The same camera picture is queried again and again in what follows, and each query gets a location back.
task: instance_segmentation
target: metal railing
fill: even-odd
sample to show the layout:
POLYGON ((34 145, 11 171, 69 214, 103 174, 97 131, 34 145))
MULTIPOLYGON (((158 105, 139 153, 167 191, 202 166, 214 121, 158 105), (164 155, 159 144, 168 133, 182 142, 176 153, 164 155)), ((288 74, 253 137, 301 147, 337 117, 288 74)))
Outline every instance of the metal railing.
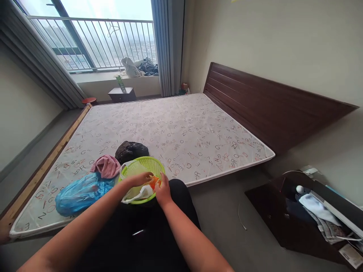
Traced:
POLYGON ((27 17, 70 72, 123 67, 124 57, 157 62, 152 21, 27 17))

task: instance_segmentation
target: small red stool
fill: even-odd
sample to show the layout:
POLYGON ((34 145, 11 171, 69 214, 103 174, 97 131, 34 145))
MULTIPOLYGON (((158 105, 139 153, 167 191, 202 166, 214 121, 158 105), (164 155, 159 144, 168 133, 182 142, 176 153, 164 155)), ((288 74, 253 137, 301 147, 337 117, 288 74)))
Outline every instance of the small red stool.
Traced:
POLYGON ((95 97, 89 97, 89 98, 83 99, 82 103, 85 105, 88 103, 91 103, 91 105, 93 105, 93 106, 98 105, 97 99, 95 97))

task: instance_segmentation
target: pink cloth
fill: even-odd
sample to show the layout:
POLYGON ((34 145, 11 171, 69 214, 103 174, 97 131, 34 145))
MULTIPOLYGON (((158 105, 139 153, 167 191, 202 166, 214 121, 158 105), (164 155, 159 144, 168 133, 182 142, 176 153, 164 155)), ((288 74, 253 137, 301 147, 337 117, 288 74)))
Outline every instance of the pink cloth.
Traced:
POLYGON ((103 155, 99 157, 92 165, 91 172, 99 171, 101 178, 114 178, 120 171, 121 165, 115 157, 103 155))

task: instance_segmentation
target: person's hand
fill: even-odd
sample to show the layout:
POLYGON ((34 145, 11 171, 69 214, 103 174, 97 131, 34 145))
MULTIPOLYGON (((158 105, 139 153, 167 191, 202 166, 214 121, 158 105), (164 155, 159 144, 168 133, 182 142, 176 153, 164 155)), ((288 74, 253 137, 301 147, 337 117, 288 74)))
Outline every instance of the person's hand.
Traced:
POLYGON ((130 184, 130 187, 138 187, 151 180, 150 176, 154 176, 151 172, 144 172, 125 179, 130 184))
POLYGON ((163 209, 169 203, 172 203, 173 200, 170 195, 169 180, 163 172, 160 172, 160 174, 161 174, 162 183, 161 183, 161 186, 160 186, 159 182, 156 183, 155 192, 156 192, 156 199, 157 199, 160 207, 163 209))

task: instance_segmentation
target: mattress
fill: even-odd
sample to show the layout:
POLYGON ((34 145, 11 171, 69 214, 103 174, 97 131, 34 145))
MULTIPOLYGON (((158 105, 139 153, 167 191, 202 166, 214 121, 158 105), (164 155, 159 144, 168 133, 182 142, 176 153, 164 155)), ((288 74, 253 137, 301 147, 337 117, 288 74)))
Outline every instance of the mattress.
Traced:
POLYGON ((68 224, 55 197, 89 174, 100 156, 124 141, 140 142, 187 186, 270 160, 275 153, 204 94, 94 106, 45 176, 10 231, 35 235, 68 224))

